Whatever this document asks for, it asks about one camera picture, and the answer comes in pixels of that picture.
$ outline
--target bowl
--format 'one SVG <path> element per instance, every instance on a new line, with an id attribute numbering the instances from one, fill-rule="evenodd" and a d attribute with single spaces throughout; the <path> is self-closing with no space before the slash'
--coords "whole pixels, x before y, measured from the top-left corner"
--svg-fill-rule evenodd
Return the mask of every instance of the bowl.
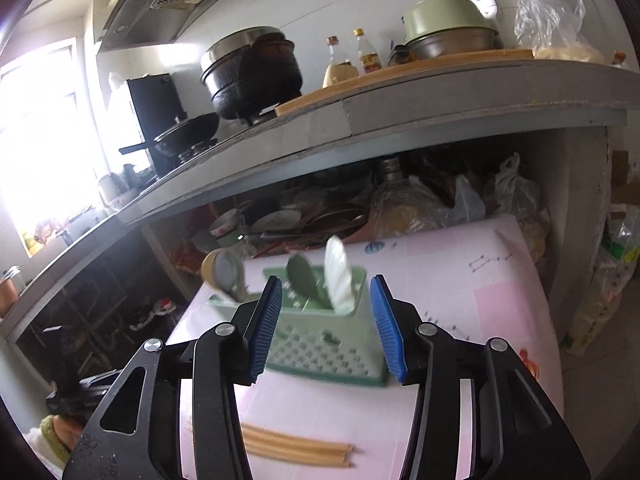
<path id="1" fill-rule="evenodd" d="M 407 43 L 436 32 L 461 27 L 495 30 L 470 0 L 424 0 L 404 15 Z"/>
<path id="2" fill-rule="evenodd" d="M 238 209 L 230 209 L 209 226 L 209 232 L 216 238 L 222 238 L 238 227 L 240 214 Z"/>
<path id="3" fill-rule="evenodd" d="M 496 33 L 490 28 L 464 27 L 436 32 L 407 43 L 418 59 L 430 59 L 463 52 L 479 52 L 495 48 Z"/>

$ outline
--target wooden cutting board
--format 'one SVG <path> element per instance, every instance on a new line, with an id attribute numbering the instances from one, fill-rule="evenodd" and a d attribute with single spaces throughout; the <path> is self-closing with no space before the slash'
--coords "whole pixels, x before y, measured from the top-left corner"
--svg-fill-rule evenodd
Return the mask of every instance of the wooden cutting board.
<path id="1" fill-rule="evenodd" d="M 347 81 L 342 81 L 327 88 L 315 90 L 303 95 L 293 101 L 284 103 L 276 108 L 279 117 L 292 114 L 301 108 L 309 105 L 319 104 L 328 100 L 336 100 L 340 94 L 351 92 L 377 83 L 389 81 L 408 74 L 427 72 L 436 68 L 447 66 L 466 65 L 471 63 L 484 63 L 488 61 L 512 61 L 534 59 L 530 50 L 483 50 L 481 52 L 465 52 L 463 54 L 451 54 L 450 56 L 434 57 L 433 59 L 423 59 L 404 65 L 383 68 L 376 72 L 371 72 Z"/>

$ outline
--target bottle label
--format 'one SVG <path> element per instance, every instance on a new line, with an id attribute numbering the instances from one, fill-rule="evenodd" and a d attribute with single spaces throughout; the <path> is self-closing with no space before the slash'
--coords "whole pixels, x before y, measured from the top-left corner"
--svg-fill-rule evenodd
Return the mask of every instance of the bottle label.
<path id="1" fill-rule="evenodd" d="M 380 70 L 382 68 L 382 63 L 380 63 L 378 54 L 367 54 L 365 56 L 362 56 L 360 60 L 366 73 L 375 72 L 376 70 Z"/>

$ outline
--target window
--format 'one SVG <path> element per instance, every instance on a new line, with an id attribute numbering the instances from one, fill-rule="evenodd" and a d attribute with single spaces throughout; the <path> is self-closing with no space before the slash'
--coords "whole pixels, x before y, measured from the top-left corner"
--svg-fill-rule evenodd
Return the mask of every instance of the window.
<path id="1" fill-rule="evenodd" d="M 98 197 L 75 53 L 69 40 L 0 69 L 0 192 L 29 254 L 50 235 L 36 226 L 64 226 Z"/>

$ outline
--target green pot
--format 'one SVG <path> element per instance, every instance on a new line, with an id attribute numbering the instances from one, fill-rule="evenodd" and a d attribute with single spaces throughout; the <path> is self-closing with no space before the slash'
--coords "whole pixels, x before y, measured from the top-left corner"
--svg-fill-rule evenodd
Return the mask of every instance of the green pot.
<path id="1" fill-rule="evenodd" d="M 470 0 L 424 0 L 404 15 L 406 42 L 452 28 L 490 28 Z"/>

